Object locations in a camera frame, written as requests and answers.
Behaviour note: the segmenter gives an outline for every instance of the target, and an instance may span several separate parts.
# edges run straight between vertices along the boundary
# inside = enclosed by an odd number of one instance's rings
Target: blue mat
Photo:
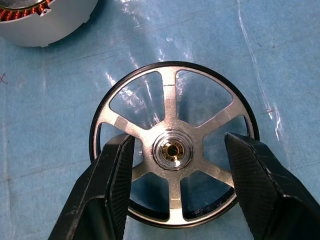
[[[229,79],[251,105],[262,142],[320,201],[319,12],[318,0],[99,0],[87,24],[49,47],[0,39],[0,238],[48,238],[90,164],[89,130],[99,102],[126,74],[161,61],[197,63]],[[227,101],[206,86],[195,87],[192,79],[178,85],[181,118],[197,124]],[[152,126],[162,117],[152,104],[162,97],[157,89],[150,82],[128,86],[114,106],[131,109],[129,117],[147,117],[142,123]],[[198,96],[201,101],[192,101]],[[105,130],[103,139],[115,133]],[[215,146],[208,158],[225,157],[214,151],[223,148],[223,134],[208,140]],[[189,229],[127,219],[125,240],[163,238],[252,235],[239,205]]]

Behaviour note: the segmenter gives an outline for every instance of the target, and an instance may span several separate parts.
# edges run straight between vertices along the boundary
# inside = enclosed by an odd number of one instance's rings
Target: copper winding
[[[43,10],[49,9],[48,4],[50,4],[51,2],[52,0],[43,0],[41,3],[33,6],[32,8],[26,8],[21,10],[9,10],[0,7],[0,22],[23,18],[35,13],[40,15],[43,12]]]

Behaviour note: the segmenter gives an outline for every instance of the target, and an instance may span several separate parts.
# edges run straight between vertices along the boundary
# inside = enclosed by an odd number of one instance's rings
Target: plastic sheet
[[[316,0],[99,0],[87,24],[49,47],[21,48],[1,40],[1,239],[49,236],[73,184],[90,164],[89,129],[99,102],[126,74],[161,61],[197,63],[229,79],[253,109],[262,142],[320,201],[319,10]],[[145,128],[153,126],[164,116],[157,82],[149,77],[128,86],[113,108]],[[228,102],[221,89],[190,74],[179,77],[177,89],[179,117],[195,125]],[[103,129],[103,140],[119,133]],[[224,132],[242,130],[243,122],[236,120],[210,135],[206,158],[228,168]],[[136,148],[137,163],[139,143]],[[223,190],[206,175],[184,184],[190,209]],[[156,186],[165,196],[163,183]],[[165,208],[163,201],[143,200],[152,187],[138,184],[131,198]],[[189,229],[127,220],[124,239],[163,238],[252,236],[238,205]]]

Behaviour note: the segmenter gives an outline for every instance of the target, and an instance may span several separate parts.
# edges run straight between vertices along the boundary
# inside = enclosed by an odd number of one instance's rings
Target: textured grip
[[[108,205],[116,240],[122,240],[125,231],[131,191],[134,146],[135,139],[130,136],[119,152],[118,163],[110,186]]]
[[[240,207],[254,239],[262,240],[269,231],[277,190],[251,145],[232,134],[226,135],[225,145]]]

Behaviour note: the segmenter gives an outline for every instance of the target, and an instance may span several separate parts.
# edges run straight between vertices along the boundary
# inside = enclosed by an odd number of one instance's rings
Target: spoked wheel
[[[178,119],[176,76],[179,71],[193,72],[215,81],[232,95],[232,102],[197,127]],[[153,72],[160,73],[162,77],[164,120],[150,129],[143,129],[113,111],[110,103],[126,85]],[[138,221],[164,228],[186,228],[203,224],[224,214],[237,199],[231,173],[205,160],[203,139],[237,116],[244,117],[247,135],[259,140],[258,126],[248,102],[226,78],[206,67],[188,62],[151,64],[125,76],[101,101],[90,129],[90,159],[93,161],[101,153],[102,123],[108,123],[140,139],[143,161],[133,168],[132,182],[150,172],[166,179],[169,188],[169,213],[157,212],[130,200],[129,215]],[[180,182],[196,171],[201,171],[229,185],[230,188],[218,200],[206,207],[188,212],[186,218],[183,215]]]

